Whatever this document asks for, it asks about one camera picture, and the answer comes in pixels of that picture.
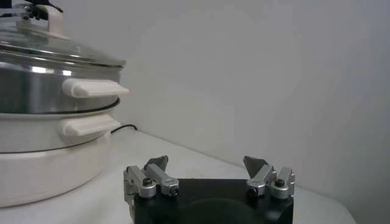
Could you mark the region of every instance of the stainless steel pot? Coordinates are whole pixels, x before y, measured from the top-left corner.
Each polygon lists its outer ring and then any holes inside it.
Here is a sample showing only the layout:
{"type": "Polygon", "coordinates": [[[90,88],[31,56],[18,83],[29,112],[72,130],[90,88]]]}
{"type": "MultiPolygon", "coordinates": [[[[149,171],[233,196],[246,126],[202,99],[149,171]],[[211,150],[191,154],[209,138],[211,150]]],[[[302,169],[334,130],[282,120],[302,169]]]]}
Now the stainless steel pot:
{"type": "Polygon", "coordinates": [[[49,15],[47,29],[29,19],[0,24],[0,113],[84,113],[118,104],[118,94],[128,92],[118,84],[125,61],[70,40],[62,13],[38,6],[49,15]]]}

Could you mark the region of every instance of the electric steamer pot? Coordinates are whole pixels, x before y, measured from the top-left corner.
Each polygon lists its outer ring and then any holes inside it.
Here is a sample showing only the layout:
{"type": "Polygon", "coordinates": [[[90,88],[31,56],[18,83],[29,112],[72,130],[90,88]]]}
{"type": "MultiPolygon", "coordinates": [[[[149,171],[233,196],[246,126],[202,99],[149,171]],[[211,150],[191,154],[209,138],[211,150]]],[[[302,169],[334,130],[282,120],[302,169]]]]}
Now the electric steamer pot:
{"type": "Polygon", "coordinates": [[[124,61],[70,40],[62,13],[38,7],[48,12],[47,29],[29,19],[0,23],[0,153],[96,139],[119,125],[102,114],[128,92],[118,84],[124,61]]]}
{"type": "Polygon", "coordinates": [[[0,9],[0,207],[95,177],[120,125],[110,112],[128,93],[118,84],[125,62],[64,36],[62,12],[48,4],[0,9]],[[31,23],[38,16],[47,27],[31,23]]]}

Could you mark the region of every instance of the white pot base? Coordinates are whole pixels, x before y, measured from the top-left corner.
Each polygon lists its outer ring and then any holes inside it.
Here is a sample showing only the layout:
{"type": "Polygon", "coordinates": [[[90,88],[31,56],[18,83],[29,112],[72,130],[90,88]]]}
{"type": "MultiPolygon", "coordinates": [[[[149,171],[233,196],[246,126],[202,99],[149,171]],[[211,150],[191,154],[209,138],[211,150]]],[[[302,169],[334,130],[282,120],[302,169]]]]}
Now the white pot base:
{"type": "Polygon", "coordinates": [[[53,197],[74,189],[105,166],[110,133],[70,148],[0,153],[0,207],[53,197]]]}

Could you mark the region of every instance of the black power cord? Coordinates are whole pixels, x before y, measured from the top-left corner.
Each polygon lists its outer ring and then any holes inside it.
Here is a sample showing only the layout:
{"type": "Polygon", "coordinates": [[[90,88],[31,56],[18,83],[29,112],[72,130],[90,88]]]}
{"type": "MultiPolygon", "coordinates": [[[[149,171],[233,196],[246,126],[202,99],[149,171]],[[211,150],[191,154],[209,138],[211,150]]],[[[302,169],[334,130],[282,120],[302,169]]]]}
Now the black power cord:
{"type": "Polygon", "coordinates": [[[125,124],[125,125],[122,125],[122,126],[116,128],[116,129],[112,130],[112,131],[111,131],[111,134],[112,134],[112,133],[115,133],[115,132],[117,132],[117,131],[119,131],[120,129],[126,128],[126,127],[132,127],[132,128],[134,128],[134,130],[138,131],[137,126],[135,126],[135,125],[133,125],[133,124],[125,124]]]}

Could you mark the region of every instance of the white wall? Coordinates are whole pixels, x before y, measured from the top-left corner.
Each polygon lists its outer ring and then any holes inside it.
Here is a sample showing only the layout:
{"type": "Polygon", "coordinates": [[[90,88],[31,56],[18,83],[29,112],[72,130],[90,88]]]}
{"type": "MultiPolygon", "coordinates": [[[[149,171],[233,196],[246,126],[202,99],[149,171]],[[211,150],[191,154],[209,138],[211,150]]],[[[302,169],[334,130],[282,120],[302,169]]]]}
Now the white wall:
{"type": "Polygon", "coordinates": [[[390,223],[386,0],[54,2],[72,37],[128,61],[124,123],[290,166],[359,223],[390,223]]]}

